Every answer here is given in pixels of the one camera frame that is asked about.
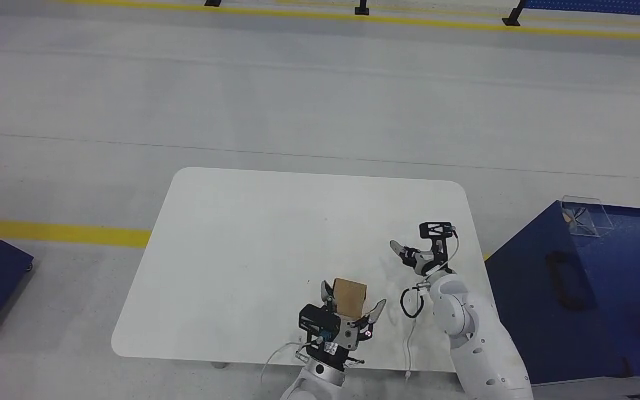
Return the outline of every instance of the gray floor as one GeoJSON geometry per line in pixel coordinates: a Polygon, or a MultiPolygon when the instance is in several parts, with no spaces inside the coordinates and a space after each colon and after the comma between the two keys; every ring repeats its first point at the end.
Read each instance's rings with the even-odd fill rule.
{"type": "MultiPolygon", "coordinates": [[[[0,219],[150,229],[185,166],[453,180],[485,253],[564,194],[640,206],[636,41],[3,2],[0,219]]],[[[3,400],[277,399],[297,373],[119,358],[141,250],[16,244],[39,265],[3,400]]],[[[353,398],[465,398],[353,375],[353,398]]]]}

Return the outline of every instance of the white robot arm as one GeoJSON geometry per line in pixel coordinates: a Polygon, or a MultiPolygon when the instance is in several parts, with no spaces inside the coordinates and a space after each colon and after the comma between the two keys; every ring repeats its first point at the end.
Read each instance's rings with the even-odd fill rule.
{"type": "Polygon", "coordinates": [[[488,299],[470,292],[448,266],[446,238],[457,238],[455,228],[448,223],[425,223],[420,234],[432,240],[431,251],[395,241],[391,248],[405,265],[425,277],[416,289],[428,292],[433,301],[433,317],[449,336],[451,359],[466,394],[473,400],[533,400],[527,369],[496,310],[488,299]]]}
{"type": "Polygon", "coordinates": [[[338,400],[347,361],[364,363],[349,357],[349,352],[373,337],[373,325],[387,302],[380,300],[373,310],[353,320],[337,313],[333,288],[326,281],[322,282],[320,296],[322,307],[307,304],[300,311],[298,325],[307,332],[307,345],[296,357],[306,365],[281,400],[338,400]]]}

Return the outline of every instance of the blue platform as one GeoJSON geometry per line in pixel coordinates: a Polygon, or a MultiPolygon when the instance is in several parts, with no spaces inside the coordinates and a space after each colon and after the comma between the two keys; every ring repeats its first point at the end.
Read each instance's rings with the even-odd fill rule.
{"type": "Polygon", "coordinates": [[[33,257],[0,240],[0,309],[31,268],[33,257]]]}
{"type": "Polygon", "coordinates": [[[640,0],[528,0],[525,8],[640,15],[640,0]]]}
{"type": "Polygon", "coordinates": [[[486,262],[500,319],[532,383],[640,373],[640,210],[569,233],[553,203],[486,262]]]}

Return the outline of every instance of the small brown box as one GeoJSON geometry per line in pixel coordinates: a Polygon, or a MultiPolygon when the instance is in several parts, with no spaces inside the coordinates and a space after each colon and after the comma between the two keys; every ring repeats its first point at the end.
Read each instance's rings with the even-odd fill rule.
{"type": "Polygon", "coordinates": [[[338,314],[353,319],[362,317],[367,285],[336,278],[333,281],[333,295],[338,303],[338,314]]]}

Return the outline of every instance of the black metal post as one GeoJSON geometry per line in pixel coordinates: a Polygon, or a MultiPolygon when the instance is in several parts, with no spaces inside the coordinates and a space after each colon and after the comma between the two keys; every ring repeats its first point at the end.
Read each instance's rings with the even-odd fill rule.
{"type": "Polygon", "coordinates": [[[356,15],[369,15],[367,0],[360,0],[360,5],[356,7],[356,15]]]}
{"type": "Polygon", "coordinates": [[[518,22],[518,18],[520,18],[520,13],[522,13],[522,9],[527,4],[527,0],[520,0],[518,6],[511,10],[511,14],[509,14],[508,18],[502,18],[502,22],[506,26],[520,26],[520,22],[518,22]]]}

